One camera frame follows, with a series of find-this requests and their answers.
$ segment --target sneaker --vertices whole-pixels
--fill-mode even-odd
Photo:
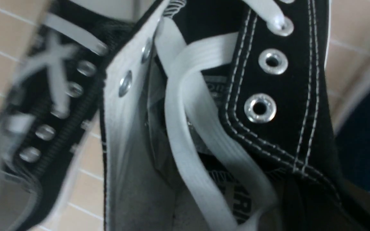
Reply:
[[[157,0],[107,68],[105,230],[370,230],[339,167],[328,30],[328,0]]]
[[[344,176],[370,192],[370,67],[339,111],[336,142]]]
[[[0,111],[0,231],[26,231],[69,196],[107,60],[132,25],[53,1]]]

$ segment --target metal eyelet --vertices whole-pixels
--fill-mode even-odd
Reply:
[[[128,71],[127,75],[119,82],[119,97],[122,97],[128,93],[132,85],[132,72]]]
[[[77,70],[85,75],[85,76],[92,76],[95,74],[95,72],[97,71],[97,68],[95,67],[94,64],[86,61],[86,60],[82,60],[78,63],[78,67],[77,67]]]
[[[95,51],[93,52],[99,56],[104,56],[108,53],[108,46],[103,42],[100,42],[95,46]]]
[[[44,124],[38,127],[37,131],[35,132],[35,135],[37,135],[37,137],[42,140],[50,141],[55,135],[55,129],[53,129],[53,127],[51,126]]]
[[[264,50],[258,62],[264,72],[269,74],[279,75],[288,68],[288,59],[285,54],[273,48]]]
[[[282,29],[276,28],[273,24],[267,23],[268,29],[274,33],[275,35],[279,36],[288,36],[291,35],[292,32],[294,31],[294,23],[289,19],[288,17],[285,16],[285,24],[282,26]]]
[[[41,151],[34,147],[25,148],[19,157],[28,163],[35,163],[41,157]]]
[[[142,59],[141,59],[142,64],[148,61],[149,56],[151,55],[151,48],[152,48],[152,39],[148,38],[146,40],[145,46],[142,48]]]
[[[78,98],[84,93],[84,89],[81,85],[75,82],[68,82],[68,91],[67,95],[71,96],[72,98]]]
[[[275,117],[276,103],[269,95],[259,93],[246,100],[244,111],[251,122],[267,123]]]

